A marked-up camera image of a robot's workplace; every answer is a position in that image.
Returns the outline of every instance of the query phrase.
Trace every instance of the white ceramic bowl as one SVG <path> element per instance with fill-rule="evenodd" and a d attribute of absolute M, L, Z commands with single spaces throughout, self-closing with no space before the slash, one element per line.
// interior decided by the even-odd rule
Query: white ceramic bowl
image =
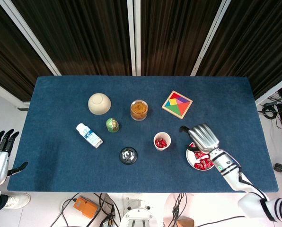
<path fill-rule="evenodd" d="M 111 100 L 105 94 L 95 93 L 88 100 L 88 108 L 95 115 L 105 114 L 111 108 Z"/>
<path fill-rule="evenodd" d="M 167 146 L 166 146 L 165 148 L 158 148 L 158 147 L 156 146 L 156 144 L 155 144 L 155 140 L 156 140 L 156 139 L 160 140 L 160 139 L 162 139 L 162 138 L 166 141 Z M 154 145 L 155 145 L 155 148 L 156 148 L 157 150 L 160 150 L 160 151 L 165 150 L 166 148 L 169 147 L 170 143 L 171 143 L 171 138 L 170 138 L 170 136 L 169 136 L 166 132 L 159 132 L 159 133 L 157 133 L 157 134 L 155 135 L 155 137 L 154 137 Z"/>

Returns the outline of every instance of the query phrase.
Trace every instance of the white plate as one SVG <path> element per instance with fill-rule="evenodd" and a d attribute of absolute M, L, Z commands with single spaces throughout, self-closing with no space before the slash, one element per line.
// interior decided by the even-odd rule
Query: white plate
<path fill-rule="evenodd" d="M 196 167 L 194 167 L 195 163 L 200 163 L 201 159 L 204 159 L 204 158 L 207 158 L 207 157 L 209 157 L 209 155 L 205 155 L 205 156 L 203 156 L 203 157 L 201 157 L 199 159 L 196 159 L 196 156 L 194 155 L 194 152 L 186 149 L 186 159 L 187 159 L 188 163 L 196 170 L 207 171 L 207 170 L 210 170 L 210 169 L 213 168 L 213 166 L 211 166 L 208 169 L 202 170 L 202 169 L 197 169 Z"/>

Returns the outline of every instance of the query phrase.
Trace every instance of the white pole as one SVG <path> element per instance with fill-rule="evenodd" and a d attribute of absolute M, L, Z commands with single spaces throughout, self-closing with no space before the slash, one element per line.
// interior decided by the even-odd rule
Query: white pole
<path fill-rule="evenodd" d="M 256 105 L 259 105 L 261 102 L 263 102 L 265 99 L 267 99 L 269 96 L 271 96 L 276 91 L 280 90 L 282 88 L 282 81 L 278 83 L 276 86 L 269 89 L 266 93 L 264 93 L 261 97 L 259 97 L 256 100 Z"/>
<path fill-rule="evenodd" d="M 45 51 L 44 47 L 40 44 L 39 40 L 36 38 L 35 34 L 32 32 L 31 28 L 27 25 L 26 21 L 23 19 L 15 5 L 11 0 L 0 0 L 0 5 L 4 11 L 8 14 L 11 20 L 15 23 L 27 41 L 32 45 L 36 53 L 44 61 L 46 66 L 52 72 L 53 75 L 59 76 L 61 73 L 55 66 L 54 62 L 50 56 Z"/>
<path fill-rule="evenodd" d="M 134 0 L 136 75 L 141 76 L 141 0 Z"/>
<path fill-rule="evenodd" d="M 136 76 L 135 30 L 134 30 L 133 1 L 134 0 L 127 0 L 127 16 L 128 16 L 128 28 L 129 28 L 129 34 L 130 34 L 132 75 Z"/>
<path fill-rule="evenodd" d="M 10 92 L 0 86 L 0 96 L 18 108 L 28 108 L 29 105 L 23 103 L 20 99 L 13 96 Z"/>
<path fill-rule="evenodd" d="M 192 70 L 192 73 L 190 74 L 191 77 L 195 76 L 197 74 L 197 71 L 198 71 L 198 69 L 200 67 L 201 61 L 202 61 L 202 59 L 203 59 L 203 57 L 204 57 L 204 55 L 205 55 L 209 45 L 212 42 L 212 39 L 213 39 L 213 37 L 214 37 L 214 35 L 215 35 L 219 25 L 220 25 L 220 22 L 223 19 L 223 16 L 224 16 L 224 14 L 225 14 L 225 12 L 226 12 L 230 2 L 231 2 L 231 0 L 222 0 L 221 4 L 219 6 L 219 9 L 218 9 L 218 11 L 216 13 L 216 16 L 215 16 L 215 18 L 214 18 L 214 20 L 213 20 L 213 22 L 211 24 L 211 28 L 209 29 L 209 32 L 208 32 L 208 34 L 206 36 L 206 39 L 205 39 L 205 41 L 203 43 L 202 49 L 201 49 L 201 51 L 199 53 L 197 61 L 196 61 L 195 65 L 194 65 L 194 68 Z"/>

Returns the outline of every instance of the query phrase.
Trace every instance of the white sneaker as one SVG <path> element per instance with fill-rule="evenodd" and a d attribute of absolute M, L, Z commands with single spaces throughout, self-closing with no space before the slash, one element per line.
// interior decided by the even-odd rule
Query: white sneaker
<path fill-rule="evenodd" d="M 3 209 L 19 209 L 26 206 L 31 201 L 31 196 L 26 193 L 9 196 Z"/>

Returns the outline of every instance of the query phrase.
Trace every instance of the tangram puzzle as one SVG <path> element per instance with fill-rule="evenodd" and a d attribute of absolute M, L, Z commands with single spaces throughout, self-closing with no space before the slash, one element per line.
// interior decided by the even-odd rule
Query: tangram puzzle
<path fill-rule="evenodd" d="M 182 94 L 172 91 L 165 103 L 162 106 L 162 109 L 170 112 L 174 116 L 183 119 L 192 100 L 183 96 Z"/>

